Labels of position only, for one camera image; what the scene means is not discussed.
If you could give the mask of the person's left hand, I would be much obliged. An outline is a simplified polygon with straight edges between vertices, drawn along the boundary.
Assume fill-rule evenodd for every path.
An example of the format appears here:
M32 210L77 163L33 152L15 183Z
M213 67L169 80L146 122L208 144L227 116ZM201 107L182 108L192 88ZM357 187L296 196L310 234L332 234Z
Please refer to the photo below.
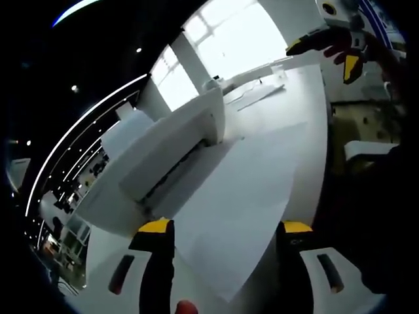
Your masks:
M198 309L192 302L181 300L177 303L175 314L198 314Z

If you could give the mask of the person's right hand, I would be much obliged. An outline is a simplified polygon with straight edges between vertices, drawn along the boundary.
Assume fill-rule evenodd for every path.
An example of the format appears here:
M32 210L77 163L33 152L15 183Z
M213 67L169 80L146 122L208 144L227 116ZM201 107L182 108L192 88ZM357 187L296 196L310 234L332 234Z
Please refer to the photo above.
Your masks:
M340 65L345 62L346 55L351 50L351 42L335 42L330 47L326 48L323 51L325 58L333 58L333 63L335 65Z

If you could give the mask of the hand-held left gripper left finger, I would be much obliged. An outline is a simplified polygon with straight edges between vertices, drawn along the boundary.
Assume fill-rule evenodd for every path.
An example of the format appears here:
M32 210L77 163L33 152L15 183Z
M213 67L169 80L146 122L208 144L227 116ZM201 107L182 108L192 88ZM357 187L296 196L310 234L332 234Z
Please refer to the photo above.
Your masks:
M170 313L174 255L174 221L146 223L89 273L81 312Z

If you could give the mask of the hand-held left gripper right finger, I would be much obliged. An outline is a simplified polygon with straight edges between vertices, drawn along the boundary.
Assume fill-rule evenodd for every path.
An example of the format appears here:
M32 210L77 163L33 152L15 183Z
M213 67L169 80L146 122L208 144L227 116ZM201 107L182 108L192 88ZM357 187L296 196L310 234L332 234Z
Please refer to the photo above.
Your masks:
M280 222L276 230L282 313L379 313L386 296L367 288L360 270L311 227Z

